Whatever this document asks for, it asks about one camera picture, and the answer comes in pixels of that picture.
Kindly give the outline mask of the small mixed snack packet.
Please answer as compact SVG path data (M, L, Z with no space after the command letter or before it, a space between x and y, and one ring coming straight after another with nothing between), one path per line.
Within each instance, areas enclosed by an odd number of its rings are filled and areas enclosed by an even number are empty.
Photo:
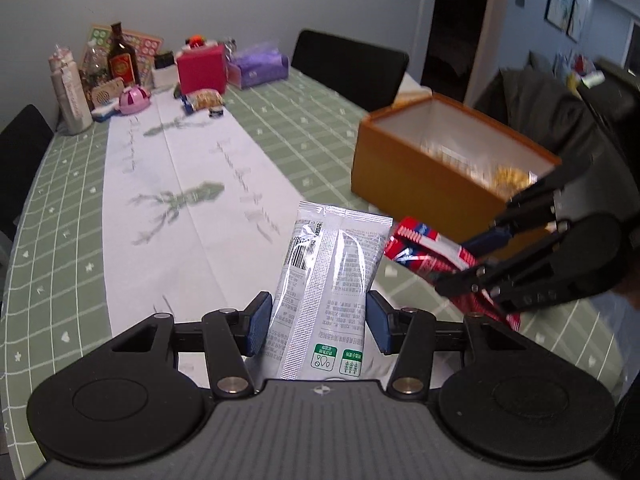
M193 114L200 110L218 110L224 107L222 95L215 89L196 90L181 97L186 114Z

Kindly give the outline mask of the dark sauce bottle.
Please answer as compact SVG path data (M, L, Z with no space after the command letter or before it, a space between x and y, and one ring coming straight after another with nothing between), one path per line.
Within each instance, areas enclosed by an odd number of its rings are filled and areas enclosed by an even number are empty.
M136 50L127 44L122 23L111 24L112 46L107 55L108 73L112 79L120 78L125 87L141 84Z

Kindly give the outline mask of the green grid tablecloth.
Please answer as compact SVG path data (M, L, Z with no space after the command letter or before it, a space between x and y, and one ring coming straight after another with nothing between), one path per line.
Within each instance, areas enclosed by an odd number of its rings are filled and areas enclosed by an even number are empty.
M361 207L349 177L362 111L306 76L229 89L231 114L306 200ZM42 463L28 429L32 389L111 333L103 279L108 127L58 134L24 207L1 322L1 405L10 476Z

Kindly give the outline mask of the magenta pink box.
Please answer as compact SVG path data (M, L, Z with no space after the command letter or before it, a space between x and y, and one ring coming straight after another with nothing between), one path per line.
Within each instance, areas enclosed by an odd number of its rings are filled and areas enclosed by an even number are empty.
M227 63L222 44L183 50L177 54L176 64L183 94L200 90L226 92Z

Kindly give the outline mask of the purple tissue pack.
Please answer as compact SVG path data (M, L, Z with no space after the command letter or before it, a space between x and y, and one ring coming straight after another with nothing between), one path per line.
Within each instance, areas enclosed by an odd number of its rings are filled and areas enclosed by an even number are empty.
M288 78L290 60L277 41L254 44L234 52L228 62L228 83L246 90Z

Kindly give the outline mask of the white deer table runner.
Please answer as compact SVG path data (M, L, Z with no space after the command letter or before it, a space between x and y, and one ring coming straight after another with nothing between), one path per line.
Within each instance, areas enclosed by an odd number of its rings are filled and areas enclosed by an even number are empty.
M303 200L364 209L350 172L362 111L307 79L229 89L220 117L170 92L108 124L102 192L108 319L197 321L277 287Z

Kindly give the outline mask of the white green wafer packet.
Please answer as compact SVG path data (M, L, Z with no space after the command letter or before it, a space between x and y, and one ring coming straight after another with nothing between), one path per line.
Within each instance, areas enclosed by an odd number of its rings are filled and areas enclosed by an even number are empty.
M366 295L392 226L372 212L299 204L267 338L253 361L258 382L361 376Z

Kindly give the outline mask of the pink round container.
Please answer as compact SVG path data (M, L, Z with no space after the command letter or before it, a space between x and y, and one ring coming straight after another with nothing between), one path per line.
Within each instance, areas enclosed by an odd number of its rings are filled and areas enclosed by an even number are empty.
M125 89L119 97L118 109L122 115L134 115L151 105L151 93L141 86Z

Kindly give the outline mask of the red snack packet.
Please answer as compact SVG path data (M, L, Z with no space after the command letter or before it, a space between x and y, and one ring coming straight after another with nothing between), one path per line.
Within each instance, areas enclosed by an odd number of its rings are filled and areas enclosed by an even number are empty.
M395 261L428 284L468 270L478 263L466 249L415 218L406 217L395 226L384 248L384 256ZM466 292L450 302L463 314L486 314L518 332L521 315L504 314L487 292Z

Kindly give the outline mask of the clear plastic bottle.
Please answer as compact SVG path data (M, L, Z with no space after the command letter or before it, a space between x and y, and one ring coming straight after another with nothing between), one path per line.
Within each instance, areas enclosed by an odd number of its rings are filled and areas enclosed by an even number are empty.
M82 64L84 81L89 90L105 84L110 80L108 76L107 62L104 53L99 49L95 39L87 42L87 52Z

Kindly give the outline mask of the white black small box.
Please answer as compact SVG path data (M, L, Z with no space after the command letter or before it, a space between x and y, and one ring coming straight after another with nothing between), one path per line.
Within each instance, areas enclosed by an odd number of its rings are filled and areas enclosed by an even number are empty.
M157 52L153 58L153 87L155 89L175 87L178 82L179 77L174 52Z

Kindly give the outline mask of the beige small radio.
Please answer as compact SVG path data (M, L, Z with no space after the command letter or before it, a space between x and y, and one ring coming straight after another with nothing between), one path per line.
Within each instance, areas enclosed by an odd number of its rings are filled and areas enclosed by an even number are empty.
M90 96L95 108L105 106L113 100L118 100L125 90L122 78L116 77L103 84L98 84L91 90Z

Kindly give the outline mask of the black chair left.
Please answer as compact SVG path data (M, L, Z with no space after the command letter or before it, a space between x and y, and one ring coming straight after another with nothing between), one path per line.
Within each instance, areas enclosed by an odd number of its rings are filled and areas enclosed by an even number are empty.
M32 181L53 139L35 105L25 106L0 136L1 232L14 240Z

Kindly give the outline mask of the black chair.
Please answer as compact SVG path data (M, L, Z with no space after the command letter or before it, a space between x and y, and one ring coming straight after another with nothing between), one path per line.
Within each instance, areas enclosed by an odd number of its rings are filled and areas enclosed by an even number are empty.
M303 29L291 66L365 110L375 112L396 99L409 55L396 49Z
M0 136L1 232L14 240L32 181L53 139L35 105L25 106Z

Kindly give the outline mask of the colorful dotted card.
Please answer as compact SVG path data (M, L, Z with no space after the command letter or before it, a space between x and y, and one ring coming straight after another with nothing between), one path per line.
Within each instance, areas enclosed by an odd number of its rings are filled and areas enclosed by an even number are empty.
M163 50L164 40L157 36L124 29L124 39L127 44L136 50L139 75L145 87L152 86L152 69L154 68L154 55ZM112 30L110 25L92 24L84 49L84 58L81 68L85 70L89 66L91 52L96 52L98 59L106 64L108 52L112 47Z

